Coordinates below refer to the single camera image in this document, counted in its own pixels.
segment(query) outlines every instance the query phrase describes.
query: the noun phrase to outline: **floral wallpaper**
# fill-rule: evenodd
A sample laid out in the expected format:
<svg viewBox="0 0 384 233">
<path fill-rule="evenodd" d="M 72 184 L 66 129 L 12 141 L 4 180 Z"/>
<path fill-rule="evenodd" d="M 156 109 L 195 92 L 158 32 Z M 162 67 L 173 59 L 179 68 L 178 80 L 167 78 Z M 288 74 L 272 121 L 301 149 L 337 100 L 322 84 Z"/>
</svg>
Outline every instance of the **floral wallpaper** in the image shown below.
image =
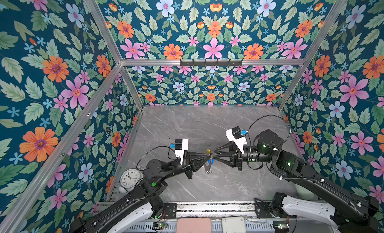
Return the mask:
<svg viewBox="0 0 384 233">
<path fill-rule="evenodd" d="M 0 0 L 0 221 L 114 62 L 83 0 Z M 66 232 L 105 197 L 136 120 L 119 75 L 18 232 Z"/>
<path fill-rule="evenodd" d="M 297 67 L 132 66 L 128 71 L 144 105 L 276 106 Z"/>
<path fill-rule="evenodd" d="M 97 1 L 121 54 L 127 59 L 300 58 L 335 2 Z"/>
<path fill-rule="evenodd" d="M 383 3 L 348 1 L 325 39 L 329 47 L 312 59 L 284 109 L 301 152 L 317 172 L 380 203 L 384 202 Z"/>
</svg>

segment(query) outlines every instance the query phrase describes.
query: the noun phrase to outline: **white clock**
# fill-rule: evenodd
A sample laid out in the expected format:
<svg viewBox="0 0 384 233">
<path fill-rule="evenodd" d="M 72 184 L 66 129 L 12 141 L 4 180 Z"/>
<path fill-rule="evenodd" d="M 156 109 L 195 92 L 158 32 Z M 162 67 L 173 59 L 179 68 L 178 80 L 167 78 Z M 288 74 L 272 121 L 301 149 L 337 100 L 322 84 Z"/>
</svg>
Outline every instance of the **white clock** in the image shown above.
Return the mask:
<svg viewBox="0 0 384 233">
<path fill-rule="evenodd" d="M 120 178 L 120 187 L 119 191 L 122 193 L 129 192 L 132 188 L 135 187 L 137 182 L 144 178 L 143 173 L 137 169 L 129 169 L 124 172 Z"/>
</svg>

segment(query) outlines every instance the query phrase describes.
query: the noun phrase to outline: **diagonal metal bar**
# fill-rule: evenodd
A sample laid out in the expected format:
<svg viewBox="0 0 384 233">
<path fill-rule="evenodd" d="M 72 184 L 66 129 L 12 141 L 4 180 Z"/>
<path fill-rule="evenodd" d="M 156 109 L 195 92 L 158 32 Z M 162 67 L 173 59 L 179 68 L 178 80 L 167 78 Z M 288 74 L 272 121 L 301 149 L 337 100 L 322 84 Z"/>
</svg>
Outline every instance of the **diagonal metal bar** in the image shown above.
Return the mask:
<svg viewBox="0 0 384 233">
<path fill-rule="evenodd" d="M 281 99 L 278 107 L 279 110 L 282 110 L 286 102 L 288 101 L 289 97 L 295 90 L 295 87 L 299 83 L 301 77 L 303 76 L 303 73 L 308 68 L 308 66 L 311 63 L 311 60 L 316 55 L 317 51 L 320 48 L 320 45 L 324 41 L 325 37 L 328 35 L 329 31 L 331 30 L 331 27 L 335 23 L 336 19 L 340 15 L 341 11 L 343 10 L 345 4 L 348 0 L 336 0 L 333 4 L 331 10 L 329 11 L 329 14 L 327 15 L 326 19 L 324 20 L 324 24 L 319 30 L 319 33 L 317 34 L 316 38 L 314 39 L 313 43 L 311 44 L 310 48 L 307 51 L 307 54 L 305 54 L 304 57 L 304 65 L 299 67 L 297 70 L 295 76 L 293 77 L 291 83 L 287 87 L 286 91 L 284 92 L 284 96 Z"/>
<path fill-rule="evenodd" d="M 121 61 L 123 66 L 161 66 L 161 65 L 180 65 L 182 66 L 237 66 L 237 65 L 304 65 L 304 60 L 298 59 L 258 59 L 258 60 L 227 60 L 227 59 L 204 59 L 204 60 L 128 60 Z"/>
<path fill-rule="evenodd" d="M 124 81 L 127 83 L 127 87 L 129 89 L 129 92 L 132 95 L 133 101 L 135 101 L 135 104 L 139 110 L 143 109 L 143 103 L 139 97 L 139 93 L 137 92 L 137 89 L 135 85 L 133 84 L 132 78 L 129 76 L 129 72 L 127 70 L 127 67 L 123 67 L 121 70 L 121 75 Z"/>
<path fill-rule="evenodd" d="M 107 23 L 105 22 L 104 15 L 100 10 L 97 1 L 96 0 L 84 0 L 84 1 L 87 4 L 88 9 L 93 16 L 93 19 L 95 20 L 95 23 L 100 30 L 101 36 L 103 37 L 105 43 L 107 44 L 107 47 L 111 52 L 114 61 L 116 62 L 116 64 L 118 64 L 122 60 L 122 57 L 118 49 L 118 46 L 116 45 L 115 40 L 113 39 L 112 34 L 107 27 Z"/>
<path fill-rule="evenodd" d="M 21 222 L 25 219 L 28 211 L 45 189 L 49 179 L 54 175 L 57 168 L 64 159 L 64 156 L 74 144 L 77 136 L 83 130 L 89 120 L 89 116 L 96 110 L 100 101 L 109 90 L 109 86 L 116 79 L 121 71 L 121 66 L 116 65 L 109 75 L 104 79 L 96 93 L 92 96 L 87 105 L 83 108 L 78 118 L 74 121 L 54 151 L 42 165 L 38 173 L 29 183 L 15 206 L 7 214 L 0 224 L 0 232 L 15 233 Z"/>
<path fill-rule="evenodd" d="M 136 123 L 135 125 L 132 127 L 132 131 L 131 131 L 131 137 L 129 138 L 129 141 L 127 142 L 127 145 L 122 153 L 122 157 L 121 157 L 121 160 L 119 162 L 119 165 L 118 165 L 118 168 L 115 172 L 115 175 L 114 175 L 114 178 L 113 178 L 113 182 L 111 182 L 111 186 L 109 187 L 110 190 L 108 191 L 107 193 L 107 198 L 105 201 L 110 201 L 111 200 L 111 197 L 112 197 L 112 194 L 113 194 L 113 190 L 116 186 L 116 183 L 120 182 L 120 178 L 122 176 L 122 174 L 129 169 L 128 167 L 128 158 L 129 158 L 129 154 L 131 153 L 131 150 L 133 148 L 133 143 L 135 142 L 135 138 L 136 138 L 136 135 L 137 135 L 137 130 L 139 129 L 139 126 L 141 124 L 141 119 L 142 119 L 142 115 L 143 115 L 143 111 L 139 111 L 138 114 L 137 114 L 137 119 L 136 119 Z"/>
</svg>

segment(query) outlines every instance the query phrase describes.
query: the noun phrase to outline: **flower center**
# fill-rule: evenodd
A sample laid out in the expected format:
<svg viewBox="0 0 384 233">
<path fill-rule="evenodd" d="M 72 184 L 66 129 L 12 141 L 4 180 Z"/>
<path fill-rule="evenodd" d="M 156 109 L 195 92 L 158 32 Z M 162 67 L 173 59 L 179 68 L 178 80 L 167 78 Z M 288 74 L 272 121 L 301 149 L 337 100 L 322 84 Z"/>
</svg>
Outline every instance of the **flower center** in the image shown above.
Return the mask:
<svg viewBox="0 0 384 233">
<path fill-rule="evenodd" d="M 81 94 L 81 92 L 80 92 L 79 89 L 76 89 L 76 90 L 73 92 L 73 95 L 74 95 L 75 97 L 79 97 L 80 94 Z"/>
<path fill-rule="evenodd" d="M 35 147 L 38 148 L 38 149 L 42 149 L 44 146 L 45 146 L 45 140 L 43 140 L 43 139 L 39 139 L 35 143 Z"/>
<path fill-rule="evenodd" d="M 60 71 L 61 71 L 61 67 L 60 67 L 60 65 L 54 65 L 54 66 L 52 67 L 52 71 L 53 71 L 54 73 L 58 73 L 58 72 L 60 72 Z"/>
<path fill-rule="evenodd" d="M 379 68 L 379 65 L 377 63 L 372 65 L 372 71 L 376 71 L 378 68 Z"/>
</svg>

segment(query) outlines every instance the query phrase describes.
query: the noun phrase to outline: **wall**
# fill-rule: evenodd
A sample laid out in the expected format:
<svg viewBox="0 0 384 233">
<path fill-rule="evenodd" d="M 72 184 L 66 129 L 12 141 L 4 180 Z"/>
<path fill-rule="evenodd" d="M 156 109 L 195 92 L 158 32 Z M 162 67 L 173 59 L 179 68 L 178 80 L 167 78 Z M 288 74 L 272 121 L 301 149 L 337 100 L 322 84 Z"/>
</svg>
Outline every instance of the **wall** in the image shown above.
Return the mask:
<svg viewBox="0 0 384 233">
<path fill-rule="evenodd" d="M 83 0 L 39 1 L 0 0 L 0 220 L 114 65 Z M 116 79 L 79 135 L 77 146 L 20 226 L 23 233 L 67 231 L 74 217 L 90 216 L 105 196 L 136 114 L 121 80 Z M 73 99 L 73 83 L 82 85 L 79 100 Z M 126 105 L 121 103 L 122 94 Z M 106 101 L 113 105 L 108 108 Z M 120 134 L 121 139 L 114 142 L 111 133 Z M 42 148 L 36 150 L 35 143 Z M 84 181 L 81 172 L 88 164 L 93 172 Z M 53 207 L 60 191 L 66 198 Z"/>
<path fill-rule="evenodd" d="M 314 169 L 384 202 L 384 0 L 349 0 L 285 106 Z"/>
</svg>

